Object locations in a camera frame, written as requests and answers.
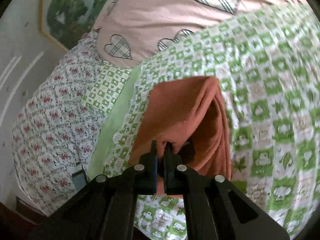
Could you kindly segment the floral white red sheet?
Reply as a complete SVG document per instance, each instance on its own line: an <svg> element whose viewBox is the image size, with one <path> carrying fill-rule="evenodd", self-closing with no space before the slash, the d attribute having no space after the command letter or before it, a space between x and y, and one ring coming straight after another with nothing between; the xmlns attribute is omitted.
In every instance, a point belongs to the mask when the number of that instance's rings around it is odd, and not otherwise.
<svg viewBox="0 0 320 240"><path fill-rule="evenodd" d="M49 216L77 190L72 175L87 170L106 116L82 102L103 72L107 109L116 103L126 74L102 60L91 31L72 48L20 110L12 130L20 189Z"/></svg>

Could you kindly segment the pink quilt with hearts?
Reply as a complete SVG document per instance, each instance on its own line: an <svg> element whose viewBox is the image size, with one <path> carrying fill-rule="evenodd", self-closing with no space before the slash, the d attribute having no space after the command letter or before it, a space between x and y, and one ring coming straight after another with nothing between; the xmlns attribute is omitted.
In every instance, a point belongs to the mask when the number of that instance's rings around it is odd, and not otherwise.
<svg viewBox="0 0 320 240"><path fill-rule="evenodd" d="M94 28L100 56L132 68L189 34L268 5L305 0L113 0Z"/></svg>

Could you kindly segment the framed landscape painting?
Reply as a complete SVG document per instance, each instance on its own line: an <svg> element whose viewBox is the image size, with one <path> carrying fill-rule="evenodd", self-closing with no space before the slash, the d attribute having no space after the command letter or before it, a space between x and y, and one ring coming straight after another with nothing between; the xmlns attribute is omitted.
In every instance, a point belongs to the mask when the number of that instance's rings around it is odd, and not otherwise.
<svg viewBox="0 0 320 240"><path fill-rule="evenodd" d="M92 29L114 0L39 0L39 32L65 51Z"/></svg>

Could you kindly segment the green checkered bed sheet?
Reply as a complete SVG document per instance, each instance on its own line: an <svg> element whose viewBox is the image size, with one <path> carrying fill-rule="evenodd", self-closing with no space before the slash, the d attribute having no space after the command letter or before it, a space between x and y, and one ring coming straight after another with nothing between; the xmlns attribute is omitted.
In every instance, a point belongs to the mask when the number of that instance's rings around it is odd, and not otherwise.
<svg viewBox="0 0 320 240"><path fill-rule="evenodd" d="M305 4L270 6L182 38L132 70L107 112L87 175L113 177L129 155L155 85L220 81L232 182L295 238L319 205L319 21Z"/></svg>

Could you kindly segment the rust orange patterned sweater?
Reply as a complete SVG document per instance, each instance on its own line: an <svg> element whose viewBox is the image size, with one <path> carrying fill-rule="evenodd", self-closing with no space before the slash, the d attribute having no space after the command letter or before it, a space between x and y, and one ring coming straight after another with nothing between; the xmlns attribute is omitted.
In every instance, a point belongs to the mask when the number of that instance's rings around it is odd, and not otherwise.
<svg viewBox="0 0 320 240"><path fill-rule="evenodd" d="M200 175L232 177L228 119L219 80L196 76L153 87L133 142L129 166L138 164L156 141L159 159L167 143L176 154L190 140L195 153L185 165Z"/></svg>

